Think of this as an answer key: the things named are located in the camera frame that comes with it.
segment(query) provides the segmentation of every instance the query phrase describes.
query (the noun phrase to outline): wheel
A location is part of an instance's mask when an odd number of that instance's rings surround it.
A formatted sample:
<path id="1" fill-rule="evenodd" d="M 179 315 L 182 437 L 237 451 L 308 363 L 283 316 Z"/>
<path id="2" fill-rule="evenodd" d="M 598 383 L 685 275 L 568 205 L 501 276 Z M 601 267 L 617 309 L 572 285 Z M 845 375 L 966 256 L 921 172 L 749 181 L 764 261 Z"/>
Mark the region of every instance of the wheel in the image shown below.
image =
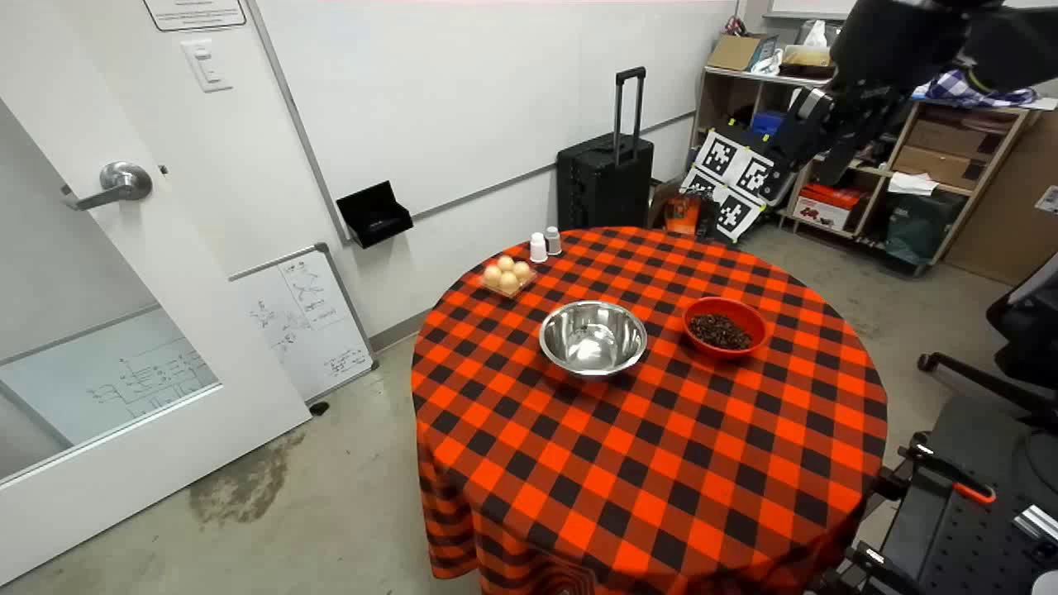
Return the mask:
<path id="1" fill-rule="evenodd" d="M 935 357 L 933 354 L 921 354 L 921 371 L 933 372 L 935 371 Z"/>

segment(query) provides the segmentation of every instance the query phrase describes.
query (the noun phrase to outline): concrete floor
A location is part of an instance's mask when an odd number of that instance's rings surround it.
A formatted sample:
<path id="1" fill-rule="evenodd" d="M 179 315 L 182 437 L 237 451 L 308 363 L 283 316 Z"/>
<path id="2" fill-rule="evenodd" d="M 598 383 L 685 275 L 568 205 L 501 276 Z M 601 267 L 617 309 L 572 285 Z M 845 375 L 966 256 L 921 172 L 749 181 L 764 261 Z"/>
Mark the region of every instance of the concrete floor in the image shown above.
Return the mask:
<path id="1" fill-rule="evenodd" d="M 992 368 L 985 308 L 1003 285 L 935 267 L 902 276 L 818 235 L 764 229 L 749 241 L 818 286 L 868 339 L 891 389 L 891 451 L 933 426 L 966 388 L 915 371 L 921 351 Z M 332 413 L 220 468 L 156 509 L 0 589 L 4 595 L 470 595 L 473 574 L 435 580 L 415 468 L 415 337 L 382 371 L 340 388 Z M 865 524 L 877 541 L 885 509 Z"/>

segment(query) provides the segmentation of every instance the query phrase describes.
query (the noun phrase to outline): plaid tablecloth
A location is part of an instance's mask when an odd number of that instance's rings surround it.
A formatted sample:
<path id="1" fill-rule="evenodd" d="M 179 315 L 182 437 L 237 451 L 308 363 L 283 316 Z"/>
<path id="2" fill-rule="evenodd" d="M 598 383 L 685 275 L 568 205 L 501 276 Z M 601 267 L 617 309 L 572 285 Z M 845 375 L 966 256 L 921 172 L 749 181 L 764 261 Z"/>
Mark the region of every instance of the plaid tablecloth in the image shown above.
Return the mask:
<path id="1" fill-rule="evenodd" d="M 860 522 L 885 394 L 852 328 L 766 261 L 667 230 L 567 230 L 514 299 L 459 276 L 428 315 L 415 402 L 436 579 L 483 590 L 801 590 Z M 700 294 L 755 303 L 772 343 L 709 363 L 683 339 Z M 646 360 L 604 389 L 539 354 L 543 316 L 612 299 Z"/>

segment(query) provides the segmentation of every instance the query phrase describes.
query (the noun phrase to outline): red bowl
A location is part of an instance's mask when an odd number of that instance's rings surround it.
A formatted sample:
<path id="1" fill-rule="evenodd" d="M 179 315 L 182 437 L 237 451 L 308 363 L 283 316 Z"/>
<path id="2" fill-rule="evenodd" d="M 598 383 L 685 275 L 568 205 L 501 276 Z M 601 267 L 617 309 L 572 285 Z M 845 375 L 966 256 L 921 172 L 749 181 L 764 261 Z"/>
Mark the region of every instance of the red bowl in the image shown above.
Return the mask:
<path id="1" fill-rule="evenodd" d="M 699 335 L 690 335 L 690 319 L 700 315 L 728 316 L 734 328 L 741 328 L 752 337 L 752 343 L 749 346 L 719 346 L 719 343 L 700 339 Z M 741 299 L 699 297 L 685 309 L 685 337 L 709 357 L 737 360 L 737 357 L 752 357 L 766 339 L 766 324 L 755 308 L 749 308 Z"/>

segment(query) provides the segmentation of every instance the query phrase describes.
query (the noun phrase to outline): metal bowl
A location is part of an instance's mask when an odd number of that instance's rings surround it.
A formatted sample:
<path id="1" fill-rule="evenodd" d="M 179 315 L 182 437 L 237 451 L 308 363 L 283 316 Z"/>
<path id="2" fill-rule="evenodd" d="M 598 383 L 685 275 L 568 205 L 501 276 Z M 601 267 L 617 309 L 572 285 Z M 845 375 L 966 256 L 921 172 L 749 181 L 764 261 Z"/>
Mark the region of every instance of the metal bowl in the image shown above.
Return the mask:
<path id="1" fill-rule="evenodd" d="M 575 299 L 539 324 L 539 351 L 575 375 L 612 375 L 641 360 L 647 329 L 625 308 Z"/>

